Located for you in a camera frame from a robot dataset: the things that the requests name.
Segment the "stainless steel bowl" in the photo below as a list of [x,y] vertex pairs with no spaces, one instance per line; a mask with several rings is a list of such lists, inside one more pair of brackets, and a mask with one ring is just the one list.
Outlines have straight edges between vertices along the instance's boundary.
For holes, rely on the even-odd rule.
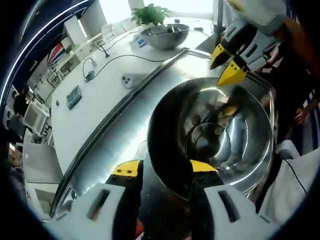
[[182,44],[189,34],[184,24],[153,26],[141,32],[143,40],[155,49],[171,50]]
[[225,184],[248,194],[266,174],[273,152],[269,118],[240,86],[217,87],[216,78],[186,81],[155,108],[148,150],[155,172],[182,197],[189,194],[189,159],[218,170]]

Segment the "metal bowl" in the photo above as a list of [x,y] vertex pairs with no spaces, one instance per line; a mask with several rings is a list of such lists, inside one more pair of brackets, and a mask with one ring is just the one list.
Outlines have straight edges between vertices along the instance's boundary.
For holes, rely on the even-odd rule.
[[143,40],[155,49],[171,50],[182,44],[189,34],[184,24],[165,24],[141,32]]
[[225,184],[248,194],[267,173],[273,152],[269,118],[240,86],[217,87],[213,77],[179,84],[156,106],[148,150],[163,183],[189,194],[190,159],[215,167]]

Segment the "white table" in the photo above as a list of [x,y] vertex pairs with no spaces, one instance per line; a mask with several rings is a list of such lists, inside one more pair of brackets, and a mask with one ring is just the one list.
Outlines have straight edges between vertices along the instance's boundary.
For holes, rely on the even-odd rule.
[[[194,27],[202,27],[204,32],[211,34],[211,21],[199,19],[181,19],[180,23],[185,23],[193,30]],[[117,42],[108,51],[110,57],[105,58],[104,52],[96,50],[90,56],[97,63],[95,72],[98,72],[106,62],[118,56],[131,54],[141,56],[151,60],[165,60],[175,56],[182,48],[194,49],[208,37],[198,31],[190,31],[185,42],[174,50],[160,51],[145,45],[142,48],[131,49],[129,42],[133,40],[135,34],[130,34],[123,40]],[[107,49],[116,41],[104,45]],[[136,57],[125,56],[112,61],[100,74],[92,81],[85,82],[82,72],[82,61],[59,85],[52,95],[51,114],[52,131],[56,155],[62,170],[65,174],[70,163],[76,154],[95,130],[98,124],[106,115],[125,97],[130,89],[124,88],[121,77],[126,73],[146,76],[161,62],[150,62]],[[92,70],[90,61],[84,66],[85,74]],[[80,87],[82,99],[72,109],[67,107],[67,95],[76,86]]]

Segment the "potted plant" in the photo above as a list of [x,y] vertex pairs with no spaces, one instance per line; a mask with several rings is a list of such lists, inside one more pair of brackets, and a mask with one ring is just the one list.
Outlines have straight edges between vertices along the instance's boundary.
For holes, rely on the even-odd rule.
[[169,10],[164,7],[155,6],[153,3],[144,8],[132,9],[131,22],[136,21],[138,26],[143,26],[144,29],[158,24],[164,24],[165,17],[169,17],[167,13]]

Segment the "metal edge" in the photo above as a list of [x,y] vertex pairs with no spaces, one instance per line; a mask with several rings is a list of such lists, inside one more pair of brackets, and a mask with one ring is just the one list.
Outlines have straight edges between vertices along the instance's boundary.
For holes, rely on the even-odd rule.
[[155,78],[155,76],[162,72],[164,69],[168,68],[174,61],[179,59],[185,53],[196,53],[202,54],[204,57],[210,57],[210,55],[205,52],[198,50],[190,50],[189,48],[183,48],[177,55],[165,60],[161,65],[156,67],[151,73],[149,73],[146,77],[141,81],[142,84],[136,90],[130,91],[112,110],[110,113],[106,115],[106,117],[101,121],[101,123],[95,128],[95,130],[91,133],[89,138],[84,142],[75,158],[72,160],[70,166],[67,171],[63,175],[63,178],[56,190],[54,195],[52,205],[50,208],[49,215],[53,217],[57,210],[57,207],[62,203],[65,189],[68,187],[69,181],[77,170],[78,166],[81,164],[82,160],[85,158],[89,150],[92,146],[97,142],[97,140],[101,137],[101,135],[105,132],[105,130],[110,126],[110,124],[117,118],[117,116],[133,101],[133,99]]

